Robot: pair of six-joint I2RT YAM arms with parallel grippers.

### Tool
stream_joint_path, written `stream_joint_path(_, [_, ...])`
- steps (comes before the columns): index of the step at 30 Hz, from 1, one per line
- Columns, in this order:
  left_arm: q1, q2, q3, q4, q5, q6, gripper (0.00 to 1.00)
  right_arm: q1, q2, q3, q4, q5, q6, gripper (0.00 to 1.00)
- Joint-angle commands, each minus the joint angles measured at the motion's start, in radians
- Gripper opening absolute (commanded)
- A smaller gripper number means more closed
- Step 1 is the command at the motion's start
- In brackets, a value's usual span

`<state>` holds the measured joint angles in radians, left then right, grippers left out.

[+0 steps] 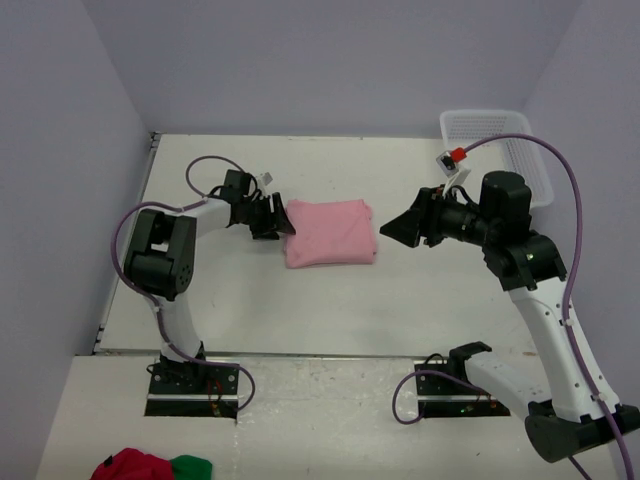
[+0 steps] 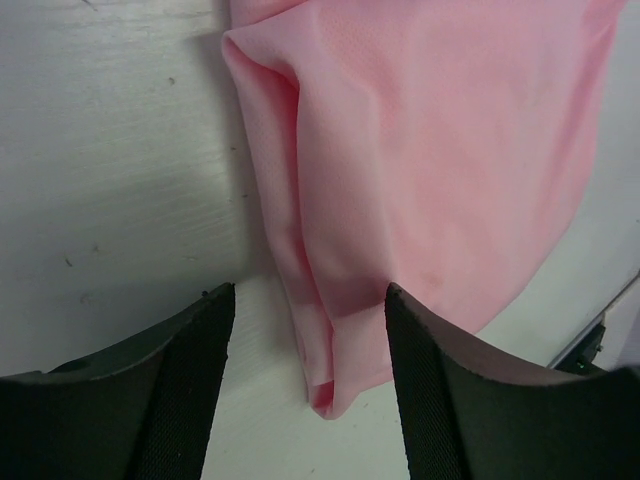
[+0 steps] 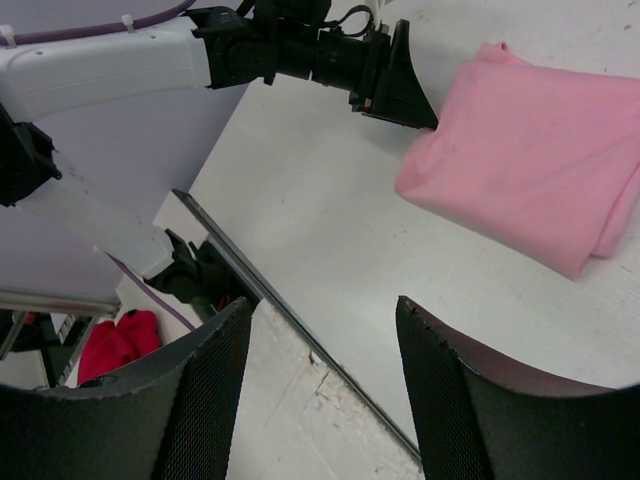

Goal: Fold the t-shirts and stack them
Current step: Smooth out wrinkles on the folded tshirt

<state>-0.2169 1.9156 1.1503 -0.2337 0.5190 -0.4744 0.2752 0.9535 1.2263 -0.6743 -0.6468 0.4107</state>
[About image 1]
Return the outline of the pink t shirt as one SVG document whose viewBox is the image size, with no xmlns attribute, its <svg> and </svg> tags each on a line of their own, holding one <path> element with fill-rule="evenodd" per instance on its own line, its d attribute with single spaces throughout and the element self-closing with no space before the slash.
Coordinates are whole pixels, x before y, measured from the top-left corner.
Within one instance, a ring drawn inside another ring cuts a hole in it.
<svg viewBox="0 0 640 480">
<path fill-rule="evenodd" d="M 375 262 L 373 212 L 364 200 L 327 203 L 291 200 L 286 213 L 296 230 L 284 243 L 287 268 Z"/>
</svg>

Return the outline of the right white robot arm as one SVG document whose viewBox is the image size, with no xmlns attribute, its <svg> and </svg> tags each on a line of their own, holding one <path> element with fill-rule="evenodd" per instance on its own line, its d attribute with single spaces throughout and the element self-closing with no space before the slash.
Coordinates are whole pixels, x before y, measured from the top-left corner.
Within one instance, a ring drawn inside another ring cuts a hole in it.
<svg viewBox="0 0 640 480">
<path fill-rule="evenodd" d="M 456 392 L 489 394 L 524 422 L 537 454 L 572 459 L 639 428 L 639 410 L 621 404 L 600 372 L 576 313 L 564 300 L 567 270 L 554 242 L 531 229 L 532 193 L 522 176 L 493 171 L 478 202 L 459 202 L 458 188 L 422 188 L 380 233 L 415 248 L 447 238 L 477 245 L 523 318 L 548 385 L 541 387 L 500 361 L 481 341 L 450 351 L 439 377 Z"/>
</svg>

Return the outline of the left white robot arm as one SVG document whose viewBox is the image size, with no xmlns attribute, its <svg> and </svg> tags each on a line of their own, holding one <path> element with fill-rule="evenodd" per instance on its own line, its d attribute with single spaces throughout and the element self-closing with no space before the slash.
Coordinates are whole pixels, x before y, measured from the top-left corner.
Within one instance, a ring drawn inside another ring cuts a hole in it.
<svg viewBox="0 0 640 480">
<path fill-rule="evenodd" d="M 265 194 L 257 178 L 230 169 L 223 183 L 186 207 L 161 202 L 140 204 L 125 215 L 135 216 L 126 255 L 111 252 L 117 275 L 149 303 L 162 340 L 160 359 L 152 374 L 187 393 L 201 390 L 208 374 L 239 368 L 209 362 L 195 331 L 186 292 L 195 273 L 199 238 L 235 225 L 249 228 L 255 240 L 294 235 L 281 195 Z"/>
</svg>

